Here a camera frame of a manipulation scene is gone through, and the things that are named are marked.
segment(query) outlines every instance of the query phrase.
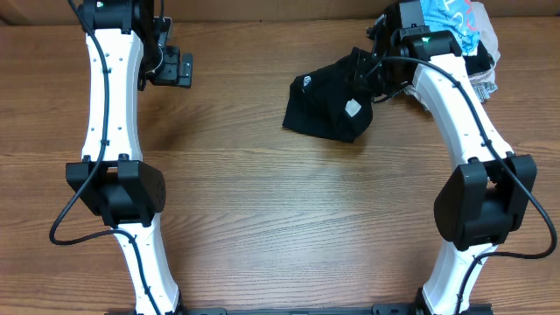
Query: black cable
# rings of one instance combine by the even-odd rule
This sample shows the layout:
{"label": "black cable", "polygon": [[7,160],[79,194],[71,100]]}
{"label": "black cable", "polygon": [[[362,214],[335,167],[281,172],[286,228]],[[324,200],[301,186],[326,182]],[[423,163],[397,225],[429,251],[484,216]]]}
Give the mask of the black cable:
{"label": "black cable", "polygon": [[159,8],[159,20],[157,21],[156,31],[154,34],[156,35],[156,40],[159,39],[159,34],[161,34],[161,28],[164,26],[164,0],[161,0]]}
{"label": "black cable", "polygon": [[460,309],[461,309],[461,304],[463,302],[463,294],[465,294],[466,284],[469,280],[469,277],[473,273],[474,268],[476,267],[476,265],[478,263],[480,263],[480,261],[482,259],[485,259],[485,258],[488,258],[488,257],[493,257],[493,256],[512,257],[512,258],[520,258],[520,259],[541,259],[541,258],[545,258],[545,257],[549,256],[550,254],[552,254],[557,247],[557,243],[558,243],[557,231],[555,230],[554,224],[552,223],[552,220],[550,219],[549,215],[544,210],[543,206],[541,206],[541,204],[536,200],[535,196],[533,196],[533,194],[527,189],[527,187],[525,187],[525,185],[517,178],[517,176],[515,176],[515,174],[511,171],[509,166],[506,164],[506,162],[504,162],[504,160],[500,157],[500,154],[498,154],[498,152],[496,152],[496,150],[492,146],[492,141],[488,138],[488,135],[487,135],[486,131],[484,130],[484,127],[482,125],[482,122],[480,121],[479,115],[476,112],[476,108],[473,105],[473,101],[471,101],[471,99],[468,96],[468,94],[466,93],[465,89],[463,88],[463,86],[461,86],[461,82],[455,80],[455,78],[453,78],[453,76],[450,75],[449,73],[447,73],[444,69],[440,68],[439,66],[435,66],[435,65],[431,64],[430,62],[426,62],[424,60],[415,59],[415,58],[399,57],[399,56],[391,56],[391,57],[381,58],[379,63],[377,63],[374,66],[374,68],[372,68],[372,70],[370,70],[366,74],[365,78],[367,78],[369,75],[371,75],[375,71],[375,69],[377,69],[381,65],[381,63],[383,61],[391,61],[391,62],[401,61],[401,62],[417,63],[417,64],[427,66],[429,68],[432,68],[432,69],[438,71],[447,80],[449,80],[454,85],[455,88],[457,88],[459,90],[459,92],[465,98],[466,104],[468,105],[469,109],[471,110],[472,118],[476,122],[476,125],[477,125],[477,127],[480,131],[480,136],[482,137],[482,140],[484,142],[484,145],[488,148],[488,150],[490,151],[490,153],[492,154],[494,159],[496,161],[498,161],[498,163],[500,164],[503,171],[507,174],[507,176],[510,177],[514,181],[515,185],[518,186],[523,191],[523,193],[525,193],[527,195],[529,201],[531,201],[531,203],[533,204],[533,206],[535,206],[538,213],[542,216],[542,219],[546,223],[547,228],[549,229],[549,232],[550,232],[550,246],[545,251],[543,251],[542,253],[539,253],[539,254],[519,254],[519,253],[511,253],[511,252],[493,252],[493,253],[483,253],[483,254],[480,254],[480,255],[476,256],[474,258],[474,260],[472,261],[471,265],[469,266],[469,269],[465,273],[465,276],[463,277],[463,281],[461,283],[461,286],[460,286],[460,289],[459,289],[459,292],[458,292],[458,295],[457,295],[458,302],[457,302],[457,307],[455,309],[455,314],[459,315]]}
{"label": "black cable", "polygon": [[57,240],[54,236],[58,226],[60,225],[60,223],[62,222],[64,217],[68,214],[68,211],[70,211],[70,209],[76,203],[78,198],[83,194],[84,190],[88,187],[88,185],[91,183],[94,175],[99,170],[99,167],[102,163],[103,157],[105,156],[105,150],[106,150],[106,147],[107,147],[107,131],[108,131],[108,126],[109,126],[109,69],[107,68],[107,61],[105,60],[105,55],[103,54],[103,50],[102,50],[101,45],[99,44],[99,41],[95,37],[94,32],[89,28],[89,26],[85,23],[83,17],[78,12],[78,8],[76,8],[76,5],[75,5],[74,1],[73,0],[68,0],[68,3],[70,4],[70,7],[72,8],[72,11],[74,12],[76,17],[80,21],[81,26],[84,28],[87,35],[89,35],[89,37],[94,42],[95,48],[97,49],[97,52],[99,53],[99,59],[100,59],[101,68],[102,68],[102,71],[103,71],[103,88],[105,90],[105,99],[104,99],[104,105],[105,106],[104,106],[104,112],[103,112],[103,130],[102,130],[102,133],[101,133],[101,148],[99,150],[99,156],[97,157],[97,161],[95,162],[94,168],[89,173],[89,176],[87,176],[86,181],[84,181],[84,183],[82,184],[80,189],[78,189],[78,191],[74,194],[74,196],[70,199],[70,201],[68,201],[68,203],[66,204],[66,206],[64,207],[62,212],[59,214],[59,216],[56,218],[56,220],[52,224],[51,230],[49,231],[49,240],[55,245],[68,246],[68,245],[74,245],[74,244],[78,244],[78,243],[81,243],[81,242],[85,242],[85,241],[88,241],[88,240],[93,240],[94,238],[101,237],[101,236],[104,236],[104,235],[124,235],[124,236],[126,236],[129,239],[129,243],[132,244],[132,248],[134,249],[134,253],[136,255],[136,261],[138,262],[138,272],[140,273],[140,281],[142,282],[144,293],[148,296],[148,299],[150,300],[151,305],[153,306],[156,314],[161,315],[161,313],[159,312],[158,306],[156,305],[156,300],[151,295],[150,287],[146,283],[146,277],[144,275],[144,266],[142,265],[142,257],[140,256],[140,251],[138,249],[138,245],[136,243],[136,240],[135,240],[134,236],[132,236],[130,233],[128,233],[126,231],[118,230],[118,229],[112,229],[112,230],[108,230],[108,231],[101,231],[101,232],[93,233],[93,234],[90,234],[90,235],[82,236],[78,239],[74,239],[74,240],[71,240],[71,241],[60,241],[60,240]]}

